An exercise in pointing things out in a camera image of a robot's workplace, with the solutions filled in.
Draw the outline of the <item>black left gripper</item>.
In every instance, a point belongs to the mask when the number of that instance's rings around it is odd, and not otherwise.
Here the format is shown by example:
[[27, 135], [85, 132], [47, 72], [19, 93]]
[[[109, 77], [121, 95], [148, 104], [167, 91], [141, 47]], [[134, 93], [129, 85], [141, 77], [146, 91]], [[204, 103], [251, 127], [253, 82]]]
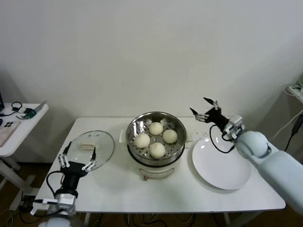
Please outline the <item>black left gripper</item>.
[[94, 147], [91, 159], [87, 164], [69, 162], [67, 159], [67, 154], [70, 146], [71, 142], [64, 149], [64, 151], [59, 154], [58, 161], [61, 167], [60, 171], [64, 175], [62, 189], [65, 191], [76, 191], [80, 178], [86, 176], [87, 172], [90, 172], [97, 164], [97, 155], [96, 148]]

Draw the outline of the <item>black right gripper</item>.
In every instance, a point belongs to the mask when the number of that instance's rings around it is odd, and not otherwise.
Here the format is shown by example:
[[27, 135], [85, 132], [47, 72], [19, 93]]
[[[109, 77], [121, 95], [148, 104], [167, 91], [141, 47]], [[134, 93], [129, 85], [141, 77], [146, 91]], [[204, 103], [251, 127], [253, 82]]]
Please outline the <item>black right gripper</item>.
[[208, 102], [212, 108], [205, 114], [199, 114], [196, 110], [190, 107], [189, 109], [191, 110], [195, 119], [199, 122], [213, 122], [220, 130], [223, 130], [229, 123], [229, 119], [222, 115], [222, 110], [218, 104], [218, 101], [214, 101], [207, 97], [204, 97], [204, 100]]

